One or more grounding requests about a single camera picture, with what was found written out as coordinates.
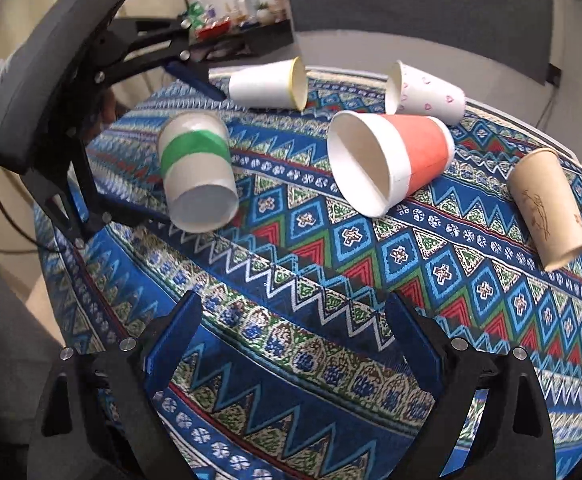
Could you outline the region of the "green striped white paper cup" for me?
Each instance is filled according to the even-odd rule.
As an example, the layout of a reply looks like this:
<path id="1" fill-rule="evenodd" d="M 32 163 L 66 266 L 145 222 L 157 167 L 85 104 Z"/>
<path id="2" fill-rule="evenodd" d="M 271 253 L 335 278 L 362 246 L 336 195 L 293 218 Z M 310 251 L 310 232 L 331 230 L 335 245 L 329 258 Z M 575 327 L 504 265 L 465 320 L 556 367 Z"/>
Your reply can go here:
<path id="1" fill-rule="evenodd" d="M 189 110 L 169 118 L 157 137 L 157 158 L 174 226 L 205 233 L 235 217 L 239 196 L 228 130 L 219 117 Z"/>

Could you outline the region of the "yellow rimmed white paper cup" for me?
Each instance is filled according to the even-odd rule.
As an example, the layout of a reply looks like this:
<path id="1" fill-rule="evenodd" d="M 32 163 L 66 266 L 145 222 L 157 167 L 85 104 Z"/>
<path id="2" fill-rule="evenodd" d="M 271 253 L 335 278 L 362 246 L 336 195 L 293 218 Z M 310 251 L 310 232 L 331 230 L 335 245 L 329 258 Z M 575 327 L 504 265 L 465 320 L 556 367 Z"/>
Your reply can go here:
<path id="1" fill-rule="evenodd" d="M 229 96 L 243 107 L 301 112 L 308 99 L 305 65 L 297 56 L 237 70 L 229 79 Z"/>

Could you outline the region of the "beige kraft paper cup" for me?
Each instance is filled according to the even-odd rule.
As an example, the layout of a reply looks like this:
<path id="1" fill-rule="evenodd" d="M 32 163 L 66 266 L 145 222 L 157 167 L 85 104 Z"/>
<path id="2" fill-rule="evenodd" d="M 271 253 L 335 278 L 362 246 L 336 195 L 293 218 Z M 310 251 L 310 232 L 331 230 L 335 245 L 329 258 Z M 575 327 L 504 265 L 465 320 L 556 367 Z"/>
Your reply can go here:
<path id="1" fill-rule="evenodd" d="M 582 215 L 555 150 L 538 148 L 525 155 L 507 185 L 546 272 L 582 254 Z"/>

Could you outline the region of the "orange and white paper cup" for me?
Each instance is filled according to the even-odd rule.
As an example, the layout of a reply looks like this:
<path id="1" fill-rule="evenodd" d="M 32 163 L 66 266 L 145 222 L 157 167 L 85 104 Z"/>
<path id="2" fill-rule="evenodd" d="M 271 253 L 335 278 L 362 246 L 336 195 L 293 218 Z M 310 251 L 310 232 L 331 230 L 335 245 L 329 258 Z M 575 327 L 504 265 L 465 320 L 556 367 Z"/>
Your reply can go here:
<path id="1" fill-rule="evenodd" d="M 431 116 L 343 110 L 327 133 L 331 174 L 357 212 L 379 218 L 440 177 L 455 156 L 449 129 Z"/>

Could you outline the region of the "white cup with pink hearts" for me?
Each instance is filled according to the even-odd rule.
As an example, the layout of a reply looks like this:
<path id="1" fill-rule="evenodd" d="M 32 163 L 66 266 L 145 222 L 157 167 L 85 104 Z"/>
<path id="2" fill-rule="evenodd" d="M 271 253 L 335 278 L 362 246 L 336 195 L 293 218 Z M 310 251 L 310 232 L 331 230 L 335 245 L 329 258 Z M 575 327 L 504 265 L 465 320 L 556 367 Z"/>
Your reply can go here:
<path id="1" fill-rule="evenodd" d="M 432 116 L 455 126 L 466 111 L 466 95 L 450 82 L 396 61 L 387 73 L 385 113 Z"/>

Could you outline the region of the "red container on shelf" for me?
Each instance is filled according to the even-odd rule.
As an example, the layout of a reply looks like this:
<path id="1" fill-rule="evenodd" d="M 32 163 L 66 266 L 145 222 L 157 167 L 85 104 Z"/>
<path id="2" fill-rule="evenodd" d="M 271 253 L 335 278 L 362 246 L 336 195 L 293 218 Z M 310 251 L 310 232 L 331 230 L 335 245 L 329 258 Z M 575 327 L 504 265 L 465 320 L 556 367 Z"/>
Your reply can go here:
<path id="1" fill-rule="evenodd" d="M 199 41 L 210 41 L 228 34 L 231 26 L 233 26 L 233 24 L 231 24 L 230 20 L 207 22 L 195 31 L 195 36 Z"/>

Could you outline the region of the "blue patterned tablecloth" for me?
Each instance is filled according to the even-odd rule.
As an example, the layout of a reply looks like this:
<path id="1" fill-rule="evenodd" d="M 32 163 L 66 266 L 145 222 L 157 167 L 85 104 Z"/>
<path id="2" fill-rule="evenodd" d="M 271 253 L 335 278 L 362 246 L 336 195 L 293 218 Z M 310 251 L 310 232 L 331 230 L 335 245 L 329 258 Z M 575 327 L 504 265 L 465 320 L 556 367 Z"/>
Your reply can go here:
<path id="1" fill-rule="evenodd" d="M 303 112 L 245 110 L 172 84 L 90 143 L 100 191 L 165 206 L 155 140 L 184 110 L 226 122 L 239 209 L 228 226 L 110 224 L 74 248 L 41 211 L 43 274 L 64 340 L 114 348 L 188 290 L 201 325 L 153 405 L 202 479 L 382 479 L 433 400 L 385 322 L 397 290 L 451 337 L 530 355 L 547 404 L 556 476 L 582 458 L 582 256 L 546 272 L 507 177 L 537 130 L 472 103 L 451 128 L 449 169 L 380 219 L 340 194 L 326 134 L 340 110 L 379 113 L 378 78 L 311 70 Z M 582 214 L 582 166 L 560 163 Z"/>

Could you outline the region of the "black wall shelf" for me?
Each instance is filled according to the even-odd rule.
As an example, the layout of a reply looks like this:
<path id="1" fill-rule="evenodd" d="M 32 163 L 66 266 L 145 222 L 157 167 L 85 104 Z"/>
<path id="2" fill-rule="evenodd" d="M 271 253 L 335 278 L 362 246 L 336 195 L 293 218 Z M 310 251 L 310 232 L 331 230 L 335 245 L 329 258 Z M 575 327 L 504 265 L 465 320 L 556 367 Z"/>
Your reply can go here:
<path id="1" fill-rule="evenodd" d="M 284 20 L 199 40 L 191 44 L 188 50 L 194 61 L 230 65 L 263 58 L 291 46 L 293 42 L 292 22 Z"/>

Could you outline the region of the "dark grey wall panel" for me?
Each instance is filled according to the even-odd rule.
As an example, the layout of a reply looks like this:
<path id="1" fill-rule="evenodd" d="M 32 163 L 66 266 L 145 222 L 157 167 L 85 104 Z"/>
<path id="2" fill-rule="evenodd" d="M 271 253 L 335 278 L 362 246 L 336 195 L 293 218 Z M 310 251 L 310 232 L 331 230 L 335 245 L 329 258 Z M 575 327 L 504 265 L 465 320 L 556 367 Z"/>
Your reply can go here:
<path id="1" fill-rule="evenodd" d="M 413 37 L 468 51 L 544 82 L 553 0 L 290 0 L 295 27 Z"/>

